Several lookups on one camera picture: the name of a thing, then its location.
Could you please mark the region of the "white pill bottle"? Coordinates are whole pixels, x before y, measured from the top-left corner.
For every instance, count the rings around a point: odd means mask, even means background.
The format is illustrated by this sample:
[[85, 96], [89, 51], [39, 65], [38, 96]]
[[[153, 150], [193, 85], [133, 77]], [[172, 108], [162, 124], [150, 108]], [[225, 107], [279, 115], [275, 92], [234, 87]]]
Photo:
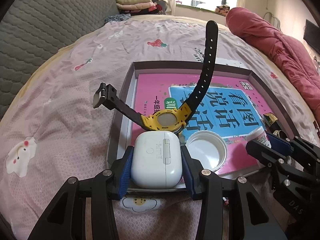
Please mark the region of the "white pill bottle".
[[256, 129], [254, 129], [253, 131], [251, 131], [250, 133], [248, 133], [248, 135], [245, 136], [245, 140], [247, 142], [252, 141], [252, 140], [256, 140], [259, 143], [261, 143], [269, 148], [272, 147], [263, 126], [259, 126]]

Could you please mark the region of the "white plastic jar lid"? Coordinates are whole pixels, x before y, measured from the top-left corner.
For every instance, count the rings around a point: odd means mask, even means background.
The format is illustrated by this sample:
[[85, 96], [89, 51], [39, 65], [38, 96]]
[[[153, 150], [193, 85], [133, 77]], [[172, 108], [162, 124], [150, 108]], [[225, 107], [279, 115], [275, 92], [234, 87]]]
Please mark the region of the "white plastic jar lid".
[[200, 161], [204, 169], [216, 172], [227, 159], [225, 141], [212, 131], [198, 131], [192, 134], [186, 147], [193, 159]]

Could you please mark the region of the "white earbuds case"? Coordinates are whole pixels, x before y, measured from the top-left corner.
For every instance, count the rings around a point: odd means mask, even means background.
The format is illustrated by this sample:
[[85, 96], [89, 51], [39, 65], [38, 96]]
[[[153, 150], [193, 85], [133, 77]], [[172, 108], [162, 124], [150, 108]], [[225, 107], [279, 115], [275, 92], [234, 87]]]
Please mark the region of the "white earbuds case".
[[144, 189], [170, 189], [182, 178], [178, 137], [169, 131], [140, 134], [133, 151], [131, 179]]

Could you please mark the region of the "black gold lighter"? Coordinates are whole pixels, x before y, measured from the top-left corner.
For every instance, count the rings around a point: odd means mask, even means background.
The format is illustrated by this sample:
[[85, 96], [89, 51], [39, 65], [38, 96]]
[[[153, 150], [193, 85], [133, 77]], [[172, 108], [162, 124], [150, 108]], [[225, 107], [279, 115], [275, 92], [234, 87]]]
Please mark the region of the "black gold lighter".
[[271, 133], [282, 130], [281, 123], [273, 113], [265, 113], [263, 115], [267, 130]]

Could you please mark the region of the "yellow black wrist watch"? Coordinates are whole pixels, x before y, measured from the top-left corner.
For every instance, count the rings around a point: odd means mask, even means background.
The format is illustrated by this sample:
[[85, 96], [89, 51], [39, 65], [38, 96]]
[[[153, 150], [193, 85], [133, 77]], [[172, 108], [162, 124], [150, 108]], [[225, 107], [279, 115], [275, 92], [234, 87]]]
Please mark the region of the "yellow black wrist watch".
[[187, 97], [179, 108], [161, 109], [152, 115], [144, 116], [136, 112], [125, 102], [117, 97], [117, 91], [111, 84], [102, 82], [93, 96], [93, 108], [100, 105], [109, 110], [116, 109], [133, 123], [146, 131], [170, 131], [180, 133], [193, 117], [199, 104], [206, 95], [215, 69], [215, 59], [218, 41], [218, 26], [215, 21], [206, 24], [206, 42], [202, 71], [199, 80], [192, 93]]

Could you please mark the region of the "pink and blue book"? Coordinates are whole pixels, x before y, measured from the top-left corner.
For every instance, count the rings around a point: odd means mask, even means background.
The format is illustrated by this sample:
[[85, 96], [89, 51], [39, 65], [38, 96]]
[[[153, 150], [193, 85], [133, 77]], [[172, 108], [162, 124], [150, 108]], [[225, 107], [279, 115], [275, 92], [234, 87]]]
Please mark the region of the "pink and blue book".
[[[144, 116], [157, 110], [180, 107], [195, 87], [196, 74], [140, 74], [134, 109]], [[247, 154], [245, 136], [263, 125], [262, 116], [270, 106], [253, 85], [234, 77], [214, 76], [195, 114], [181, 133], [183, 143], [198, 131], [211, 131], [227, 145], [225, 164], [217, 174], [252, 172], [259, 168]]]

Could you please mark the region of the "pink patterned bed sheet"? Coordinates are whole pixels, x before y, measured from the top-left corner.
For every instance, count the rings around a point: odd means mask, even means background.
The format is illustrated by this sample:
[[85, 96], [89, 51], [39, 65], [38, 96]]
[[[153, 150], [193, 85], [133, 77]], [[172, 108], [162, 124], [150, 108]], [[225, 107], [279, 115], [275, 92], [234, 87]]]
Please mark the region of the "pink patterned bed sheet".
[[[86, 179], [106, 167], [115, 111], [92, 108], [101, 82], [121, 89], [132, 62], [202, 62], [206, 22], [187, 17], [136, 16], [112, 22], [61, 49], [19, 91], [1, 120], [1, 214], [16, 239], [27, 239], [43, 210], [71, 176]], [[263, 53], [219, 26], [217, 60], [242, 63], [268, 85], [299, 134], [319, 146], [315, 117], [281, 70]], [[36, 143], [18, 174], [11, 150]], [[135, 213], [115, 202], [120, 239], [194, 239], [201, 201], [186, 193], [159, 198]]]

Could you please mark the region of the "red quilted duvet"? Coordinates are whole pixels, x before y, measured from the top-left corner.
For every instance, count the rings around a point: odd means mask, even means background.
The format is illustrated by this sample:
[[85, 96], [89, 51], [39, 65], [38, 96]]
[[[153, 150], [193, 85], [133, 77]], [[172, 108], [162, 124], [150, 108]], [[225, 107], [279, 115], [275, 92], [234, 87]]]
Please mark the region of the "red quilted duvet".
[[230, 31], [262, 51], [287, 77], [319, 121], [319, 74], [303, 44], [242, 7], [226, 15]]

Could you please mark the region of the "dark patterned folded cloth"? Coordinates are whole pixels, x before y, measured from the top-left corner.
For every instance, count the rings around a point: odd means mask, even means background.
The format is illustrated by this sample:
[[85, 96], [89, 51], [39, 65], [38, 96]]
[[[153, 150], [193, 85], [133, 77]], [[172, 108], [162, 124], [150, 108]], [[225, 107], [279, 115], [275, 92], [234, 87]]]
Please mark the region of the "dark patterned folded cloth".
[[104, 23], [110, 23], [110, 22], [123, 22], [127, 21], [128, 19], [131, 18], [131, 14], [117, 14], [113, 16], [108, 16], [105, 18]]

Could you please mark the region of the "stack of folded clothes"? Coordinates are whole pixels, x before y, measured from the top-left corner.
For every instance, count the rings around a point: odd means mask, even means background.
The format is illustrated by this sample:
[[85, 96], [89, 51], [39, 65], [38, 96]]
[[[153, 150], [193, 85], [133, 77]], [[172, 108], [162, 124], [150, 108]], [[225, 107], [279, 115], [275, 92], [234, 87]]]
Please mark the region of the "stack of folded clothes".
[[121, 14], [165, 15], [166, 3], [163, 0], [116, 0]]

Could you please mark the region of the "grey quilted headboard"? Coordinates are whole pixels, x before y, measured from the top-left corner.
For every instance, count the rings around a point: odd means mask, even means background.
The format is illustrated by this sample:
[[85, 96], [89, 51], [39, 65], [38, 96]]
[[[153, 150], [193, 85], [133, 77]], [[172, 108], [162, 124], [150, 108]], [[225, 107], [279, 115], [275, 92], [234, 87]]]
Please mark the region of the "grey quilted headboard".
[[43, 63], [117, 13], [115, 0], [15, 0], [1, 20], [1, 115]]

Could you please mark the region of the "black wall television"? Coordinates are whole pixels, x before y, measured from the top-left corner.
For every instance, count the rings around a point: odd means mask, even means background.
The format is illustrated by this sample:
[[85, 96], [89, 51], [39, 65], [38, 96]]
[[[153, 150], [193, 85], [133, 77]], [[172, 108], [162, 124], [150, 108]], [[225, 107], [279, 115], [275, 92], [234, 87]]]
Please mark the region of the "black wall television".
[[320, 53], [320, 28], [309, 20], [306, 20], [303, 39], [317, 54]]

